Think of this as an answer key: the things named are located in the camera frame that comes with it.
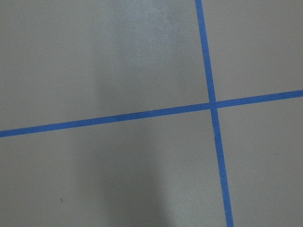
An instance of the blue line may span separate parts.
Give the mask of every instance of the blue line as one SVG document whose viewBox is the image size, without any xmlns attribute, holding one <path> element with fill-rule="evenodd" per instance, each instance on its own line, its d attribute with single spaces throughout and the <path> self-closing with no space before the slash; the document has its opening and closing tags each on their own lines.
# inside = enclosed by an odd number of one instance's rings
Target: blue line
<svg viewBox="0 0 303 227">
<path fill-rule="evenodd" d="M 275 100 L 288 99 L 288 98 L 297 98 L 297 97 L 303 97 L 303 90 L 218 101 L 216 102 L 216 106 L 217 108 L 222 108 L 228 106 L 262 103 L 262 102 L 275 101 Z"/>
<path fill-rule="evenodd" d="M 106 124 L 112 122 L 130 121 L 135 119 L 165 116 L 165 115 L 178 114 L 178 113 L 179 114 L 188 113 L 188 112 L 209 110 L 209 109 L 210 109 L 209 103 L 186 105 L 186 106 L 172 107 L 172 108 L 166 108 L 160 110 L 151 110 L 151 111 L 144 111 L 144 112 L 130 113 L 130 114 L 127 113 L 127 114 L 108 116 L 108 117 L 99 117 L 99 118 L 92 118 L 92 119 L 72 121 L 72 122 L 62 122 L 62 123 L 40 125 L 40 126 L 21 128 L 21 129 L 5 130 L 5 131 L 0 131 L 0 137 L 17 136 L 22 134 L 30 134 L 30 133 L 43 132 L 43 131 L 53 131 L 60 129 L 77 128 L 77 127 L 96 125 L 96 124 Z"/>
<path fill-rule="evenodd" d="M 225 211 L 225 220 L 226 220 L 227 227 L 233 227 L 232 205 L 231 205 L 231 200 L 230 200 L 230 196 L 229 196 L 227 174 L 226 174 L 224 153 L 223 153 L 223 147 L 222 147 L 222 138 L 221 138 L 220 124 L 219 124 L 219 116 L 218 116 L 218 110 L 216 107 L 214 80 L 213 80 L 212 66 L 211 66 L 211 60 L 210 60 L 209 48 L 208 48 L 208 42 L 207 42 L 203 6 L 202 6 L 201 0 L 196 0 L 196 10 L 197 10 L 200 38 L 201 38 L 205 74 L 206 74 L 208 97 L 209 97 L 209 102 L 211 104 L 211 117 L 212 117 L 213 128 L 214 128 L 214 141 L 215 141 L 215 146 L 216 146 L 219 175 L 220 175 L 220 181 L 221 181 L 221 189 L 222 189 L 223 204 L 224 204 L 224 211 Z"/>
</svg>

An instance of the gray floor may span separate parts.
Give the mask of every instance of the gray floor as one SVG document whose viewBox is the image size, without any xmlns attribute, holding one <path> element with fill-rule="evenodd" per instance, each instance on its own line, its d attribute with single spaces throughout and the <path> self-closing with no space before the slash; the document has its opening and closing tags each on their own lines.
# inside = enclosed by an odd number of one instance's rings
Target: gray floor
<svg viewBox="0 0 303 227">
<path fill-rule="evenodd" d="M 302 1 L 203 6 L 217 100 L 303 89 Z M 193 0 L 4 0 L 0 30 L 0 131 L 209 102 Z M 303 97 L 218 112 L 234 226 L 301 227 Z M 0 226 L 226 226 L 210 110 L 0 156 Z"/>
</svg>

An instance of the vertical blue line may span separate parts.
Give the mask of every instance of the vertical blue line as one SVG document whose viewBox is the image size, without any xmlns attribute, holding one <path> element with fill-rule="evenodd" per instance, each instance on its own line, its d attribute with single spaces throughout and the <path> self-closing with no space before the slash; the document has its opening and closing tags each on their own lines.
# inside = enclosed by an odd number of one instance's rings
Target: vertical blue line
<svg viewBox="0 0 303 227">
<path fill-rule="evenodd" d="M 226 174 L 224 153 L 223 153 L 223 147 L 222 147 L 222 138 L 221 138 L 220 124 L 219 124 L 219 116 L 218 116 L 218 110 L 216 107 L 214 80 L 213 80 L 212 66 L 211 66 L 209 49 L 208 49 L 202 1 L 201 0 L 195 0 L 195 1 L 196 1 L 196 10 L 197 10 L 200 38 L 201 38 L 205 74 L 206 74 L 208 98 L 209 98 L 209 102 L 210 102 L 211 116 L 212 116 L 212 122 L 213 122 L 213 128 L 214 128 L 214 141 L 215 141 L 216 152 L 217 152 L 217 160 L 218 160 L 218 166 L 219 166 L 219 175 L 220 175 L 220 181 L 221 181 L 221 190 L 222 190 L 222 196 L 223 196 L 226 225 L 227 225 L 227 227 L 233 227 L 232 205 L 231 205 L 231 199 L 230 199 L 229 189 L 228 189 L 227 174 Z"/>
</svg>

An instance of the blue grid line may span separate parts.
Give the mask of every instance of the blue grid line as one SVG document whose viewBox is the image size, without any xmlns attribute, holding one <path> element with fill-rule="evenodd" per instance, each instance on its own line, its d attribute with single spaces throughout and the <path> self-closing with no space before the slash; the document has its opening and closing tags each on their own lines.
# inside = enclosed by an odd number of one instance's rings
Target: blue grid line
<svg viewBox="0 0 303 227">
<path fill-rule="evenodd" d="M 211 60 L 210 60 L 209 49 L 208 49 L 203 6 L 201 0 L 196 0 L 196 11 L 198 17 L 202 54 L 203 54 L 204 68 L 206 74 L 208 97 L 209 97 L 209 102 L 211 104 L 211 117 L 213 122 L 213 129 L 214 129 L 214 142 L 215 142 L 218 167 L 219 167 L 221 190 L 222 190 L 222 197 L 223 197 L 223 204 L 225 211 L 225 220 L 227 227 L 233 227 L 232 205 L 231 205 L 231 199 L 228 189 L 228 181 L 227 181 L 227 173 L 226 173 L 224 152 L 222 146 L 218 109 L 216 107 L 214 80 L 213 80 L 212 66 L 211 66 Z"/>
<path fill-rule="evenodd" d="M 303 90 L 276 93 L 276 94 L 263 95 L 263 96 L 231 99 L 225 101 L 217 101 L 215 105 L 217 108 L 222 108 L 222 107 L 229 107 L 235 105 L 245 105 L 245 104 L 268 102 L 268 101 L 297 98 L 297 97 L 303 97 Z M 22 134 L 31 134 L 31 133 L 54 131 L 61 129 L 70 129 L 70 128 L 77 128 L 83 126 L 97 125 L 97 124 L 131 121 L 131 120 L 142 119 L 142 118 L 166 116 L 166 115 L 178 114 L 178 113 L 179 114 L 189 113 L 194 111 L 202 111 L 202 110 L 210 110 L 210 109 L 211 109 L 210 103 L 186 105 L 186 106 L 165 108 L 159 110 L 151 110 L 151 111 L 144 111 L 144 112 L 137 112 L 130 114 L 127 113 L 121 115 L 78 120 L 72 122 L 62 122 L 62 123 L 39 125 L 39 126 L 19 128 L 19 129 L 4 130 L 4 131 L 0 131 L 0 137 L 17 136 Z"/>
</svg>

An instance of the gray surface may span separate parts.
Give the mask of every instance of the gray surface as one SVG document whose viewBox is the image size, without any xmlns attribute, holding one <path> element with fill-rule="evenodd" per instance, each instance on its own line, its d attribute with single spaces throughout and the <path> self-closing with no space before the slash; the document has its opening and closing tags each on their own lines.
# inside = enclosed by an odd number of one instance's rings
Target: gray surface
<svg viewBox="0 0 303 227">
<path fill-rule="evenodd" d="M 302 0 L 203 0 L 218 100 L 303 88 Z"/>
<path fill-rule="evenodd" d="M 212 130 L 203 111 L 1 138 L 0 225 L 223 227 Z"/>
<path fill-rule="evenodd" d="M 301 227 L 303 98 L 219 110 L 235 227 Z"/>
<path fill-rule="evenodd" d="M 193 1 L 0 2 L 0 130 L 208 102 Z"/>
</svg>

